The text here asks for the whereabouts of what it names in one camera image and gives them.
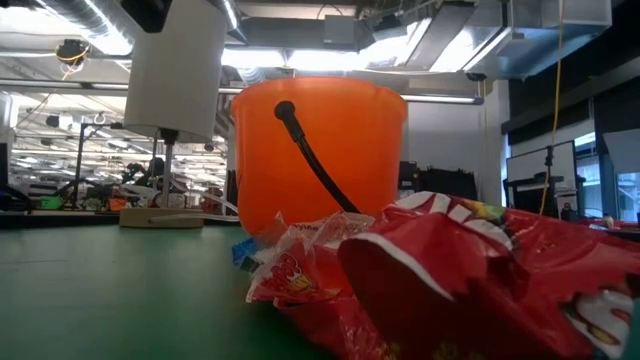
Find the crumpled snack wrapper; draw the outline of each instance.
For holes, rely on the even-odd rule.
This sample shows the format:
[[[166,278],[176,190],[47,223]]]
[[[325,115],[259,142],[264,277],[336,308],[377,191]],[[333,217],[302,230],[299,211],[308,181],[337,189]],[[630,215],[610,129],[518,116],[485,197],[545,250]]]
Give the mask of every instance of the crumpled snack wrapper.
[[[374,218],[337,213],[286,228],[282,219],[257,235],[254,255],[263,264],[253,273],[247,301],[272,301],[313,343],[344,359],[392,359],[366,312],[353,295],[338,262],[340,243],[369,228]]]
[[[640,245],[435,193],[388,206],[338,257],[400,359],[617,359]]]

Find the metal pole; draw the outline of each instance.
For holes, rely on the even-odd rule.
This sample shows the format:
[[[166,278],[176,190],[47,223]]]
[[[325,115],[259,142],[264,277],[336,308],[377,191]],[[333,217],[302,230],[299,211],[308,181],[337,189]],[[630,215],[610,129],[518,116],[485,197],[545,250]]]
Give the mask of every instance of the metal pole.
[[[80,124],[80,139],[78,140],[78,158],[76,160],[76,176],[73,184],[73,204],[71,206],[75,209],[78,203],[78,186],[80,182],[80,165],[82,164],[82,148],[84,146],[84,130],[87,128],[87,124]]]
[[[171,187],[171,158],[173,157],[173,144],[165,144],[164,176],[162,180],[161,206],[169,207],[169,188]]]
[[[153,177],[153,171],[155,168],[155,159],[156,153],[158,151],[158,132],[156,131],[156,136],[153,137],[153,149],[151,150],[151,164],[149,165],[149,177]]]

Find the orange bucket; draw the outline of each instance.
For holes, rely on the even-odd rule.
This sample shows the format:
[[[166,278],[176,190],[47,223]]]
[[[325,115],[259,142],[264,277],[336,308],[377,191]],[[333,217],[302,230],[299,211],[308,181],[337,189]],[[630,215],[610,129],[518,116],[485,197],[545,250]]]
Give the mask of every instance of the orange bucket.
[[[231,106],[239,216],[250,234],[272,224],[278,212],[292,224],[342,210],[276,118],[281,101],[295,105],[309,146],[358,210],[375,215],[395,200],[407,118],[400,95],[353,78],[267,81],[242,91]]]

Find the wooden base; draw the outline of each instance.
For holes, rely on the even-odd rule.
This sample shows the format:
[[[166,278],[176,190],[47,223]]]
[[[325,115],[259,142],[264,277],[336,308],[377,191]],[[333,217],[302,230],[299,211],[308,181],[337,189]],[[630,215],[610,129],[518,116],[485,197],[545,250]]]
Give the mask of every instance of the wooden base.
[[[158,216],[176,214],[201,214],[202,210],[196,209],[166,209],[166,208],[124,208],[120,210],[120,226],[136,228],[172,228],[193,229],[204,226],[203,219],[179,219],[162,222],[149,222],[149,219]]]

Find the yellow cable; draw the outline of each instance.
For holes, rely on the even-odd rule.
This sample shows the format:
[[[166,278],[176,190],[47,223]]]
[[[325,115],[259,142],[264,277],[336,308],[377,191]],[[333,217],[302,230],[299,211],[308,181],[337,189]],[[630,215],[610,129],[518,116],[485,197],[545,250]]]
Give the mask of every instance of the yellow cable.
[[[551,147],[556,144],[556,130],[558,129],[558,117],[560,114],[560,79],[562,78],[562,42],[564,37],[564,10],[565,0],[562,1],[562,8],[560,10],[560,28],[558,31],[558,70],[556,72],[556,99],[555,108],[553,110],[553,130],[551,131]],[[550,168],[547,168],[547,175],[544,180],[544,188],[542,190],[542,203],[540,205],[540,215],[544,213],[544,207],[547,202],[547,191],[549,188],[549,180],[551,177]]]

